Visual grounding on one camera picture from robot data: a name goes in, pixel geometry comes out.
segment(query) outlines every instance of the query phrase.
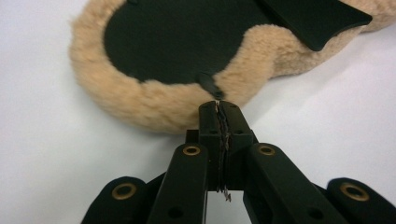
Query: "tan plush fabric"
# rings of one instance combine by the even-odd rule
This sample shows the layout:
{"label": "tan plush fabric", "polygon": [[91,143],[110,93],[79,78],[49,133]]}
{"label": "tan plush fabric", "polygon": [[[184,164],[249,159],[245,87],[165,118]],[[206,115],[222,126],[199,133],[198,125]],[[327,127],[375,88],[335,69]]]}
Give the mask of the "tan plush fabric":
{"label": "tan plush fabric", "polygon": [[[103,33],[113,12],[125,0],[91,0],[73,24],[71,63],[78,83],[113,116],[154,132],[183,133],[196,128],[198,106],[213,100],[198,84],[139,83],[112,66]],[[304,46],[290,30],[258,25],[246,31],[230,63],[214,75],[226,101],[244,105],[271,77],[299,74],[328,60],[362,31],[374,31],[396,21],[395,0],[345,0],[374,17],[372,23],[344,31],[320,52]]]}

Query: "white surface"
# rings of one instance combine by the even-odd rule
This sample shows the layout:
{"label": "white surface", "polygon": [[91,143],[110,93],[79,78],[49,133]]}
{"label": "white surface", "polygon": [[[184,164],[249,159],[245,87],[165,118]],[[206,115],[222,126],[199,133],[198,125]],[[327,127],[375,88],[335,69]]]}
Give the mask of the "white surface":
{"label": "white surface", "polygon": [[[105,184],[150,181],[183,143],[120,123],[76,84],[69,22],[85,3],[0,3],[0,223],[79,223]],[[347,176],[396,204],[395,35],[360,35],[313,71],[271,80],[243,109],[259,140],[322,187]],[[240,196],[211,193],[207,223],[249,223]]]}

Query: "fuzzy fabric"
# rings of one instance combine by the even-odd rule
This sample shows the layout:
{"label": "fuzzy fabric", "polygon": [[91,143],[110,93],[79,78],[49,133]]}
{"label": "fuzzy fabric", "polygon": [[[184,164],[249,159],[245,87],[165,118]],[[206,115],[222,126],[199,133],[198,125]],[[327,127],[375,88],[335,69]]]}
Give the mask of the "fuzzy fabric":
{"label": "fuzzy fabric", "polygon": [[[78,83],[105,111],[154,132],[183,133],[198,123],[198,106],[213,100],[199,84],[165,85],[156,80],[139,83],[118,71],[106,56],[103,35],[108,20],[125,0],[91,0],[73,23],[69,50]],[[395,0],[343,0],[373,16],[364,27],[333,37],[314,52],[293,33],[275,25],[257,25],[226,68],[215,74],[225,101],[244,105],[271,77],[306,72],[339,52],[360,32],[375,31],[396,21]]]}

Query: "beige fur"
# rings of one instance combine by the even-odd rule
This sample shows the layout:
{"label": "beige fur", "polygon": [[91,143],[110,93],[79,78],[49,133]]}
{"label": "beige fur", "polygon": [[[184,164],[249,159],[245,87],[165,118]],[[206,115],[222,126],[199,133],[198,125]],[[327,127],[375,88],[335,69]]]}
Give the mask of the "beige fur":
{"label": "beige fur", "polygon": [[[155,132],[182,133],[196,128],[198,106],[213,100],[198,84],[139,83],[112,66],[103,33],[113,12],[125,0],[91,0],[73,24],[70,58],[78,83],[113,116]],[[396,21],[395,0],[344,0],[374,20],[365,27],[344,31],[320,52],[304,46],[290,30],[258,25],[244,40],[227,67],[214,75],[225,100],[244,105],[271,77],[299,74],[328,60],[362,31],[374,31]]]}

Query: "brass rivet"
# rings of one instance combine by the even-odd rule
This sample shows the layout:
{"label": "brass rivet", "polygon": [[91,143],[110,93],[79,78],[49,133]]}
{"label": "brass rivet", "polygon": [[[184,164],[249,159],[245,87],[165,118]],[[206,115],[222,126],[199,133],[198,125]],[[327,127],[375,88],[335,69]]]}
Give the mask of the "brass rivet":
{"label": "brass rivet", "polygon": [[340,190],[349,198],[359,201],[359,202],[365,202],[370,199],[369,194],[366,192],[366,190],[350,184],[350,183],[344,183],[341,185]]}
{"label": "brass rivet", "polygon": [[188,156],[196,156],[201,152],[198,147],[185,147],[183,148],[183,153]]}
{"label": "brass rivet", "polygon": [[275,155],[275,151],[271,147],[261,146],[261,147],[259,147],[259,152],[265,156],[274,156]]}
{"label": "brass rivet", "polygon": [[129,199],[136,193],[137,187],[132,183],[123,183],[116,186],[111,195],[117,200]]}

